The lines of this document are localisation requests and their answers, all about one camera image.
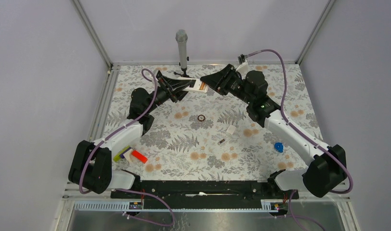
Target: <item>fern leaf pattern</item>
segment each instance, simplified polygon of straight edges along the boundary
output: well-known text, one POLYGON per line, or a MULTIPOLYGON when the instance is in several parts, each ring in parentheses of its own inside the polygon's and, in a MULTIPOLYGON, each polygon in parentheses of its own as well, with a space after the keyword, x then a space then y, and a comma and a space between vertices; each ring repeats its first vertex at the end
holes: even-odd
MULTIPOLYGON (((224 67, 189 65, 187 73, 201 78, 224 67)), ((144 88, 149 94, 154 90, 153 83, 142 77, 142 68, 160 71, 167 77, 177 71, 175 65, 121 66, 102 135, 109 134, 126 119, 135 88, 144 88)), ((263 72, 268 96, 280 104, 284 89, 282 67, 250 65, 250 69, 263 72)), ((296 124, 322 140, 299 66, 287 64, 286 70, 285 112, 296 124)), ((253 122, 246 107, 246 103, 233 95, 220 95, 211 88, 206 93, 189 92, 177 103, 168 100, 150 113, 155 119, 143 136, 123 144, 139 151, 148 161, 143 164, 133 156, 126 156, 113 162, 112 168, 134 172, 144 180, 266 180, 280 169, 306 167, 281 137, 253 122), (199 115, 204 115, 205 120, 199 121, 199 115), (233 134, 226 132, 230 125, 236 127, 233 134), (283 153, 275 150, 276 142, 283 143, 283 153)))

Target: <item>orange object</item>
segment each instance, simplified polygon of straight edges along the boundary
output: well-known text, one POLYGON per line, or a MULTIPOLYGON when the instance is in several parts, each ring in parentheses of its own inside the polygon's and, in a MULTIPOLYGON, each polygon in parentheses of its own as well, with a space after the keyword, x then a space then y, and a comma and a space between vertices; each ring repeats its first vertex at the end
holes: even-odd
POLYGON ((200 90, 204 90, 204 87, 206 86, 206 84, 203 82, 201 83, 201 86, 200 86, 200 90))
POLYGON ((136 150, 134 150, 134 151, 132 152, 132 156, 138 158, 140 161, 143 162, 143 164, 146 164, 146 162, 147 162, 146 156, 140 154, 140 152, 138 152, 138 151, 136 151, 136 150))

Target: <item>gray wall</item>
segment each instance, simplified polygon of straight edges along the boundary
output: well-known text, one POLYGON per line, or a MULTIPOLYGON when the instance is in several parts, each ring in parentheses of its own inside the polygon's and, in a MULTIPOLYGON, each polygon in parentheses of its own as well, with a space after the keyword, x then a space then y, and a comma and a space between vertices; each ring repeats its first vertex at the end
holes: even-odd
POLYGON ((69 0, 0 0, 0 231, 46 231, 106 68, 69 0))
POLYGON ((301 68, 325 140, 346 149, 360 227, 391 230, 391 0, 337 1, 301 68))
MULTIPOLYGON (((298 58, 327 0, 81 0, 114 62, 178 63, 174 39, 188 33, 190 61, 237 61, 275 49, 298 58)), ((278 61, 260 54, 250 60, 278 61)))

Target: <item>small white cube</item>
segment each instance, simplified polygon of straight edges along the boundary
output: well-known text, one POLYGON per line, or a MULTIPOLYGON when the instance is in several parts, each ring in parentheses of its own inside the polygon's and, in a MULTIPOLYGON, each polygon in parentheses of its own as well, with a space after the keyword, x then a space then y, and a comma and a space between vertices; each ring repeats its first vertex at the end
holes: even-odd
POLYGON ((227 129, 227 132, 232 135, 234 133, 235 129, 236 129, 236 127, 234 125, 230 125, 227 129))

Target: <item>metal frame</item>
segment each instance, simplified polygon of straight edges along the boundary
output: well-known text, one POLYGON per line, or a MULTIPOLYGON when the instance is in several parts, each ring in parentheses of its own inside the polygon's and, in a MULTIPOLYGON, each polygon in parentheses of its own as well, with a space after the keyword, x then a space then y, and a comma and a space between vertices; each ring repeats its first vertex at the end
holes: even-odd
MULTIPOLYGON (((79 196, 79 197, 71 196, 68 198, 64 198, 61 201, 62 212, 61 212, 60 216, 58 218, 56 218, 57 224, 54 229, 55 231, 66 231, 67 230, 68 225, 71 221, 71 216, 72 216, 73 211, 75 211, 76 209, 79 209, 81 204, 87 204, 90 206, 95 206, 95 205, 117 206, 117 205, 123 205, 127 201, 129 201, 127 199, 110 199, 110 197, 104 196, 104 194, 101 194, 101 195, 97 195, 94 193, 90 193, 90 194, 96 195, 96 197, 86 196, 86 195, 79 196)), ((300 198, 298 200, 294 200, 295 202, 319 202, 319 203, 330 202, 330 201, 334 202, 339 209, 340 217, 343 221, 343 226, 344 226, 345 230, 346 231, 360 231, 357 219, 354 215, 352 204, 350 202, 350 198, 348 196, 341 196, 341 195, 329 193, 323 198, 318 198, 318 197, 313 196, 308 191, 300 191, 299 194, 300 194, 300 198)), ((267 207, 267 205, 269 205, 271 202, 281 203, 282 200, 261 200, 261 203, 264 207, 267 207)), ((106 206, 102 207, 102 208, 96 206, 96 208, 94 208, 90 211, 99 211, 99 210, 101 210, 101 211, 107 211, 107 210, 116 211, 117 209, 116 210, 110 209, 110 207, 106 207, 106 206)), ((151 211, 165 212, 168 210, 160 209, 160 210, 151 210, 151 211)), ((255 210, 253 210, 253 209, 251 209, 251 210, 248 210, 248 209, 194 210, 194 209, 192 209, 192 210, 186 210, 186 211, 188 211, 188 212, 267 212, 265 209, 264 210, 259 210, 259 209, 255 209, 255 210)))
POLYGON ((119 72, 120 66, 113 65, 112 70, 102 88, 101 97, 96 108, 95 118, 92 122, 92 126, 88 135, 88 141, 96 140, 102 137, 119 72))
POLYGON ((85 10, 82 7, 82 4, 79 0, 71 0, 79 17, 81 18, 82 23, 84 24, 87 32, 89 33, 90 37, 92 38, 93 43, 95 44, 96 48, 98 49, 102 59, 106 63, 108 69, 112 67, 112 61, 110 60, 109 56, 106 53, 106 50, 104 46, 102 45, 101 41, 99 40, 98 34, 96 33, 95 29, 93 29, 92 23, 89 20, 88 16, 85 13, 85 10))
POLYGON ((303 46, 302 51, 300 52, 298 59, 296 60, 296 64, 301 64, 303 59, 305 58, 305 55, 307 54, 309 48, 312 46, 313 40, 316 37, 317 33, 319 32, 320 28, 323 26, 323 23, 325 22, 327 16, 329 15, 333 5, 335 4, 336 0, 329 0, 326 4, 326 7, 323 9, 322 14, 320 15, 319 20, 317 20, 316 25, 314 26, 308 40, 306 41, 305 45, 303 46))

